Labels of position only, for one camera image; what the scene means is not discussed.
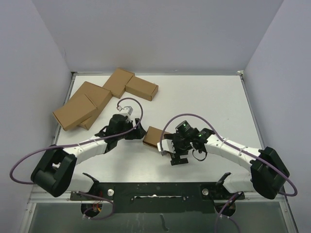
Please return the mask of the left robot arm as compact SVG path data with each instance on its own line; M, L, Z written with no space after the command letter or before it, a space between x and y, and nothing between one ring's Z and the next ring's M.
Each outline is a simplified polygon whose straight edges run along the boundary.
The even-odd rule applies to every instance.
M97 155L113 150L118 141L139 140L146 135L140 119L131 120L129 115L114 114L107 126L86 141L74 147L46 150L31 174L31 181L58 197L66 191L81 191L92 200L97 197L97 180L87 173L78 173L75 167Z

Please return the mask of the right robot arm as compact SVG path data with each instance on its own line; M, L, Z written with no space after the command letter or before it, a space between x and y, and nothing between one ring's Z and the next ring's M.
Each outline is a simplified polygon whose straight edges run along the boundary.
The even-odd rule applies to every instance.
M181 159L188 152L214 154L232 161L248 172L243 174L228 174L216 186L216 193L225 199L236 192L257 192L267 199L274 199L286 182L290 173L278 153L270 147L257 149L235 143L218 136L213 130L203 128L199 131L187 121L181 122L173 134L166 134L159 149L171 155L171 164L187 163Z

